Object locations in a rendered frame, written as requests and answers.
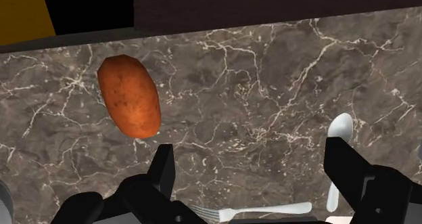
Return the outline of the orange-brown potato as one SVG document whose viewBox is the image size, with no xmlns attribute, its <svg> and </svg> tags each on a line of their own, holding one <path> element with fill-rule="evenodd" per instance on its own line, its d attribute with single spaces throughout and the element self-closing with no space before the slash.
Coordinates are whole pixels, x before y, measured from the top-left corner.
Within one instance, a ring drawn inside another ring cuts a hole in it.
<svg viewBox="0 0 422 224">
<path fill-rule="evenodd" d="M 97 78 L 108 113 L 122 133 L 140 139 L 156 135 L 161 125 L 160 100 L 154 81 L 138 59 L 108 57 Z"/>
</svg>

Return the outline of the grey round object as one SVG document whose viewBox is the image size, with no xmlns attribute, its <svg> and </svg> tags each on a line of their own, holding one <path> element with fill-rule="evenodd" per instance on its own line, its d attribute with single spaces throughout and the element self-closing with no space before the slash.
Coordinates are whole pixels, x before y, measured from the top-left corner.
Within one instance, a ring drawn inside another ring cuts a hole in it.
<svg viewBox="0 0 422 224">
<path fill-rule="evenodd" d="M 0 180 L 0 224 L 13 224 L 14 206 L 11 192 Z"/>
</svg>

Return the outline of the white fork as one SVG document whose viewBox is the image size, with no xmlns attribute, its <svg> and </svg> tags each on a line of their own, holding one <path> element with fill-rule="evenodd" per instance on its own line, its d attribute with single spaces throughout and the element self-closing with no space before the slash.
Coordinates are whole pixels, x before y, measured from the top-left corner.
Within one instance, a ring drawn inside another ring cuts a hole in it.
<svg viewBox="0 0 422 224">
<path fill-rule="evenodd" d="M 191 205 L 190 208 L 201 218 L 205 218 L 211 221 L 218 221 L 224 223 L 231 221 L 235 215 L 245 212 L 267 212 L 267 213 L 281 213 L 281 214 L 306 214 L 312 210 L 312 204 L 310 202 L 301 202 L 297 204 L 285 204 L 278 206 L 263 206 L 253 208 L 224 208 L 224 209 L 211 209 L 203 206 Z"/>
</svg>

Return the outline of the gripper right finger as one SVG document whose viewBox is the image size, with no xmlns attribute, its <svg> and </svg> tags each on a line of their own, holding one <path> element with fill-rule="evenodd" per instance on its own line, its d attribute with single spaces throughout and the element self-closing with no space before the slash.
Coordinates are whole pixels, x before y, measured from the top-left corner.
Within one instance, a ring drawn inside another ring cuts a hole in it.
<svg viewBox="0 0 422 224">
<path fill-rule="evenodd" d="M 328 137 L 324 171 L 354 210 L 350 224 L 422 224 L 422 185 L 367 162 L 340 137 Z"/>
</svg>

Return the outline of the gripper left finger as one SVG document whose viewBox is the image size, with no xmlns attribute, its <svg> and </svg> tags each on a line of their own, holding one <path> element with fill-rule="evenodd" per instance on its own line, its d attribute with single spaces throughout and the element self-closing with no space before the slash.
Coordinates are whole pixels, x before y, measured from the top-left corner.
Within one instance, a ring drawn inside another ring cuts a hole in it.
<svg viewBox="0 0 422 224">
<path fill-rule="evenodd" d="M 175 180 L 174 152 L 171 144 L 158 146 L 146 174 L 124 179 L 108 198 L 97 192 L 74 194 L 61 205 L 51 224 L 94 224 L 133 214 L 139 224 L 206 224 L 188 206 L 170 199 Z"/>
</svg>

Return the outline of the white spoon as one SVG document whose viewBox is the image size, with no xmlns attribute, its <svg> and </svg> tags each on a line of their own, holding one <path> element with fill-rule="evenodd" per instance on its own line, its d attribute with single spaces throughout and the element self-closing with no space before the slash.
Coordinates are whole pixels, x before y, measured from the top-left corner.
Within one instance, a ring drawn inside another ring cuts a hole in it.
<svg viewBox="0 0 422 224">
<path fill-rule="evenodd" d="M 341 137 L 344 141 L 349 142 L 353 134 L 353 120 L 348 113 L 342 113 L 336 116 L 329 125 L 328 137 Z M 329 212 L 334 212 L 338 208 L 339 190 L 333 182 L 329 187 L 326 208 Z"/>
</svg>

